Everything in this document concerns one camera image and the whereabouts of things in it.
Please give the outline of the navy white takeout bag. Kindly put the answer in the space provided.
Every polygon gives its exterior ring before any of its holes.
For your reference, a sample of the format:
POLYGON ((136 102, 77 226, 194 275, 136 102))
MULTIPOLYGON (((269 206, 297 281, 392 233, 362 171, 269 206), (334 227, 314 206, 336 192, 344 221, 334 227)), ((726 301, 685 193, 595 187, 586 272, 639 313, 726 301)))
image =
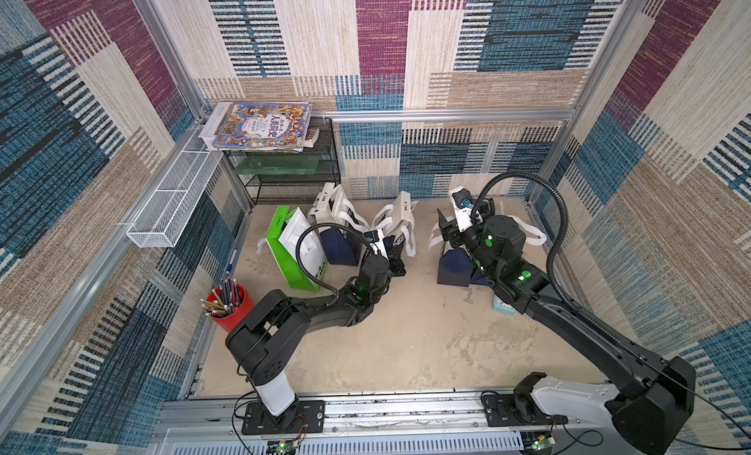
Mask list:
POLYGON ((393 235, 396 239, 403 238, 406 253, 415 257, 417 253, 414 208, 418 201, 413 201, 407 191, 400 191, 394 201, 381 208, 375 215, 373 226, 381 229, 385 236, 393 235))
POLYGON ((478 266, 471 260, 465 247, 454 248, 443 240, 438 222, 434 224, 428 241, 428 248, 441 246, 438 262, 437 283, 440 285, 469 287, 471 285, 487 286, 487 280, 478 266))
MULTIPOLYGON (((360 233, 370 229, 368 222, 357 213, 347 198, 343 187, 336 183, 324 184, 308 211, 307 218, 311 224, 335 222, 360 233)), ((352 233, 335 227, 322 227, 318 230, 318 235, 331 265, 359 265, 362 244, 352 233)))
POLYGON ((524 243, 529 246, 540 247, 548 241, 548 236, 540 228, 524 222, 517 216, 508 216, 512 236, 522 238, 524 243))

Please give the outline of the green white takeout bag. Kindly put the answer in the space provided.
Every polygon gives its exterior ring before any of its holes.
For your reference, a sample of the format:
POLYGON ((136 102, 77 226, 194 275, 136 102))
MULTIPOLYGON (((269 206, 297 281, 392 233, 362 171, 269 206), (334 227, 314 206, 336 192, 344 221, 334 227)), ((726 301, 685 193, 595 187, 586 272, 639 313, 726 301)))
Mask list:
POLYGON ((264 236, 257 242, 257 251, 267 247, 289 287, 318 292, 321 286, 306 275, 303 269, 321 280, 328 266, 321 241, 316 233, 309 232, 297 244, 301 235, 311 224, 299 208, 279 206, 264 236))

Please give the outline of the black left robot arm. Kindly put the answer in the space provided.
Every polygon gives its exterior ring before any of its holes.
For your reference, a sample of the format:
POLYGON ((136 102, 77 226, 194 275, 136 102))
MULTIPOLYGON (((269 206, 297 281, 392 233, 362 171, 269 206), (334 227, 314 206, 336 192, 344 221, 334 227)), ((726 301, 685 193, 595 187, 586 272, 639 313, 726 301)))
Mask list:
POLYGON ((297 416, 298 397, 286 367, 302 338, 327 328, 364 321, 388 292, 394 277, 406 274, 401 259, 405 233, 348 232, 365 246, 359 272, 339 289, 323 283, 330 296, 300 299, 270 291, 228 334, 225 346, 253 386, 265 413, 281 422, 297 416))

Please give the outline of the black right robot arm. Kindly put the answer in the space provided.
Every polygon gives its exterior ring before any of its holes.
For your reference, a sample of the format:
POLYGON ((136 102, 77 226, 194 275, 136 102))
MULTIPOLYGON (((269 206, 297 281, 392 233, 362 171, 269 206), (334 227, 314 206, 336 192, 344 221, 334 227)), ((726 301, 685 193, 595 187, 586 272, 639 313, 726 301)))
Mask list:
POLYGON ((496 297, 546 326, 589 359, 617 392, 602 404, 624 441, 645 454, 663 454, 694 413, 695 368, 631 341, 600 318, 567 303, 553 279, 522 257, 527 236, 492 203, 477 203, 459 186, 449 193, 455 218, 440 217, 442 237, 465 248, 496 297))

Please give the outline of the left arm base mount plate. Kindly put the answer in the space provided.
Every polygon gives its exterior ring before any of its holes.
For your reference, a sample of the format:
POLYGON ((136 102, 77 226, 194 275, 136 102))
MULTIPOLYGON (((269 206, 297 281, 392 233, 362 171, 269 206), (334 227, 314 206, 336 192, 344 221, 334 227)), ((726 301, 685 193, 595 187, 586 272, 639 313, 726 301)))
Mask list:
POLYGON ((297 399, 279 416, 273 416, 260 401, 252 401, 243 417, 242 435, 320 434, 324 430, 326 402, 297 399))

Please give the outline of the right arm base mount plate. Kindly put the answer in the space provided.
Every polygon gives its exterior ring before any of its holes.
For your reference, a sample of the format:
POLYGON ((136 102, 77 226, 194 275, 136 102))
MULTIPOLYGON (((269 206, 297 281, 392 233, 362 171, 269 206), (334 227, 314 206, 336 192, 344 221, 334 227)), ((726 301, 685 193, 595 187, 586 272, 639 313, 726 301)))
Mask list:
POLYGON ((567 424, 569 420, 566 416, 553 415, 552 412, 542 410, 532 398, 534 385, 546 376, 544 372, 531 372, 511 394, 483 391, 480 394, 480 402, 487 425, 491 428, 500 428, 538 425, 555 427, 567 424))

